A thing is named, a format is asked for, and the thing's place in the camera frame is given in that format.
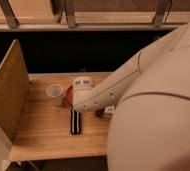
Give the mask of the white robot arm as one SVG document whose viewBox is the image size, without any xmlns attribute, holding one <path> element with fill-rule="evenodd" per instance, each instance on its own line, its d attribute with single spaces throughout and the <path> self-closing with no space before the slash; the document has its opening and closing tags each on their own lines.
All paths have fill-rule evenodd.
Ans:
<svg viewBox="0 0 190 171">
<path fill-rule="evenodd" d="M 76 111 L 111 105 L 109 171 L 190 171 L 190 22 L 141 49 L 101 83 L 74 80 Z"/>
</svg>

